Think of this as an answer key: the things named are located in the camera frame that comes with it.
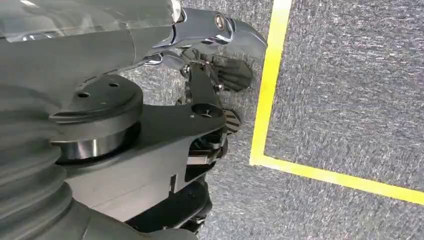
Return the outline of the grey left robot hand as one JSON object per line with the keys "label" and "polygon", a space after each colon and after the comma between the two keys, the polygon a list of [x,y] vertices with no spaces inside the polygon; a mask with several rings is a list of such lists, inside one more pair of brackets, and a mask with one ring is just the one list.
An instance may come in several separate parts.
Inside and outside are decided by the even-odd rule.
{"label": "grey left robot hand", "polygon": [[0,3],[0,237],[195,240],[249,24],[178,0]]}

